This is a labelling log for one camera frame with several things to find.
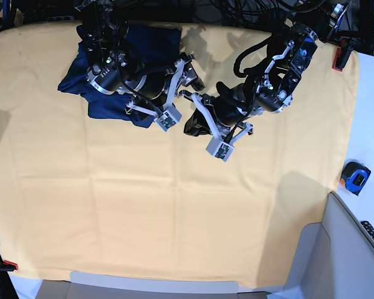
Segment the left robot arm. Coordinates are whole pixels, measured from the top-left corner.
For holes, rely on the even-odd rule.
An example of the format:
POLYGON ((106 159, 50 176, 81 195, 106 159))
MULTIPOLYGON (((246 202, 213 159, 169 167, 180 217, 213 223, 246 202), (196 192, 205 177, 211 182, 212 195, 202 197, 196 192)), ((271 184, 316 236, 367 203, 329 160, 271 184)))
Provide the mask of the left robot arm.
POLYGON ((338 31, 347 6, 337 1, 303 3, 292 17, 291 26, 284 26, 238 55, 233 72, 244 79, 243 83, 229 88, 218 82, 217 97, 201 95, 200 103, 209 115, 195 110, 185 123, 184 133, 210 135, 209 126, 214 124, 223 140, 230 141, 250 117, 279 113, 288 107, 317 50, 316 42, 325 44, 338 31))

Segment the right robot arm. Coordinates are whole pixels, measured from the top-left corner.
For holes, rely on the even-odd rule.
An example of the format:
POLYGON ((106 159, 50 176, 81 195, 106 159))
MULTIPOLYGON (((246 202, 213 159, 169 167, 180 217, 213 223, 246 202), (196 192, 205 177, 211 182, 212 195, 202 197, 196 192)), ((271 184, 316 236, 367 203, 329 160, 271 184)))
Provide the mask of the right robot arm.
POLYGON ((132 30, 126 19, 116 17, 120 1, 74 1, 82 15, 81 38, 87 51, 87 81, 106 95, 129 95, 127 111, 160 114, 173 104, 180 87, 196 91, 205 85, 192 66, 194 55, 167 53, 171 43, 153 58, 155 37, 148 42, 149 56, 130 41, 132 30))

